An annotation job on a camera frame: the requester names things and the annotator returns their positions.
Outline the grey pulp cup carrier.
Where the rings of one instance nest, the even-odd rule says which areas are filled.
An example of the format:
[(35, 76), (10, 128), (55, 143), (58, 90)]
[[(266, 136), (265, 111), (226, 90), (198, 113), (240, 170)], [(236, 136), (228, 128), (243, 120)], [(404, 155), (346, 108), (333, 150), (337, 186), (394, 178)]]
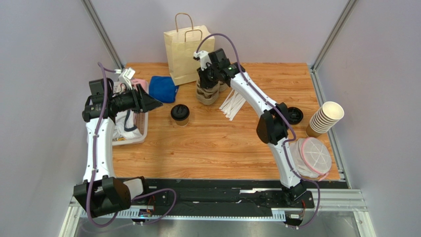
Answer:
[(219, 94), (224, 92), (227, 88), (228, 85), (223, 82), (219, 82), (209, 89), (201, 88), (200, 79), (198, 79), (196, 81), (196, 98), (204, 105), (211, 105), (219, 98)]

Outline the black plastic cup lid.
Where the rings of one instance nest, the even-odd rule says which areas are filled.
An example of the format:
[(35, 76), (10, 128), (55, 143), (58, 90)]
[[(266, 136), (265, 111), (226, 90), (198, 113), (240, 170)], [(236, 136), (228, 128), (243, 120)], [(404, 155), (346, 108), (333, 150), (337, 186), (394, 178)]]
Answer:
[(170, 115), (173, 120), (175, 121), (183, 121), (190, 116), (189, 108), (184, 104), (177, 104), (172, 107), (170, 111)]

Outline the brown paper coffee cup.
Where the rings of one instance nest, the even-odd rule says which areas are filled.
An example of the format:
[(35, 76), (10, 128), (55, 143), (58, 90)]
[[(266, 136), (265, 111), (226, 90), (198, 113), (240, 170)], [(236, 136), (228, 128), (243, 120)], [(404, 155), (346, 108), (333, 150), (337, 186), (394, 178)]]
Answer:
[(183, 120), (175, 120), (174, 122), (180, 127), (185, 127), (189, 123), (189, 118), (185, 118)]

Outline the brown paper bag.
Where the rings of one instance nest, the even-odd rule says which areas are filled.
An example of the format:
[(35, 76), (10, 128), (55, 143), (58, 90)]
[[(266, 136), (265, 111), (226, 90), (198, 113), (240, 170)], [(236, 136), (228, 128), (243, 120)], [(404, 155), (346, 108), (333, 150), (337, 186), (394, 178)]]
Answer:
[(193, 54), (202, 40), (210, 35), (205, 25), (194, 26), (192, 19), (189, 20), (187, 28), (179, 28), (176, 22), (175, 30), (164, 32), (169, 74), (176, 86), (199, 78), (200, 62), (193, 59)]

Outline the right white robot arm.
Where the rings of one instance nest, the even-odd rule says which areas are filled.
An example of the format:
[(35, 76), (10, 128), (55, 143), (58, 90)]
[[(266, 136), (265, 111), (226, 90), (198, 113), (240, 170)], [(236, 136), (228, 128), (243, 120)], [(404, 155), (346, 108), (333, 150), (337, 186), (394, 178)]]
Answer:
[(240, 94), (259, 116), (256, 133), (267, 144), (280, 174), (282, 192), (280, 200), (294, 204), (306, 192), (302, 179), (297, 175), (288, 142), (288, 108), (267, 96), (238, 63), (231, 63), (223, 49), (213, 52), (198, 51), (193, 58), (200, 62), (197, 69), (200, 87), (209, 88), (223, 82)]

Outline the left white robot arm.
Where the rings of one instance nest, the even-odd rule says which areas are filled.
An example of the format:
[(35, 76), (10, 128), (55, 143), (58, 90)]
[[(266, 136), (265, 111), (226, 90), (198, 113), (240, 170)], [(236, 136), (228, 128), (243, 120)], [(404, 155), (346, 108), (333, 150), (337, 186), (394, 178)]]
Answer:
[(143, 194), (144, 177), (126, 181), (116, 178), (113, 162), (113, 133), (119, 112), (146, 113), (161, 107), (142, 86), (113, 94), (109, 78), (89, 82), (91, 95), (82, 112), (87, 129), (87, 165), (82, 184), (75, 185), (73, 196), (91, 218), (127, 210), (132, 200)]

